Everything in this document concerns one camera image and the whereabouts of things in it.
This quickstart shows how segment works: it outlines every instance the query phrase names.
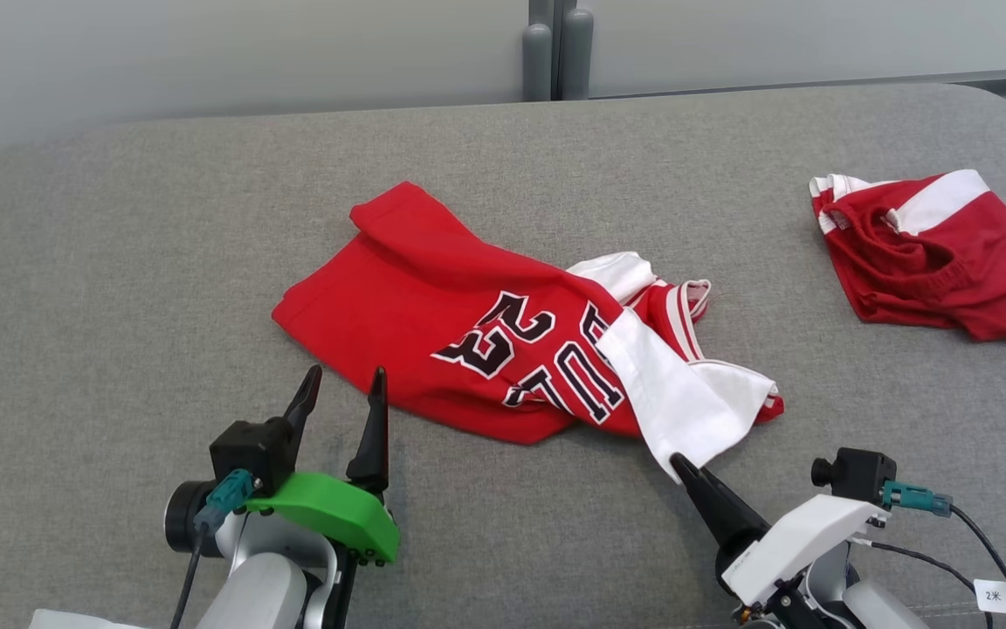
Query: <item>gray fabric tablecloth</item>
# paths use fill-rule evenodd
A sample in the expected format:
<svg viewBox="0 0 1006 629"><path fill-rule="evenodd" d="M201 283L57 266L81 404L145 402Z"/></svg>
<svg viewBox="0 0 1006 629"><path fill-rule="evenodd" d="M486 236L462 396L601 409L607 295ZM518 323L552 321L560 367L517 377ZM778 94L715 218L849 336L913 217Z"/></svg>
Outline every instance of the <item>gray fabric tablecloth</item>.
<svg viewBox="0 0 1006 629"><path fill-rule="evenodd" d="M283 410L313 358L269 312L352 238L352 204L403 179L522 255L635 250L714 282L706 353L786 399L711 466L767 518L815 493L811 459L868 447L1006 558L1006 341L859 322L806 190L959 168L1006 201L1006 103L918 85L181 120L1 150L0 626L36 608L168 624L188 560L162 536L171 490L210 477L230 422ZM364 417L325 378L300 467L343 474ZM640 443L391 422L401 561L361 570L351 626L729 625L713 541ZM877 537L998 578L955 520L896 511ZM930 566L858 566L935 628L981 625ZM201 563L191 617L224 574Z"/></svg>

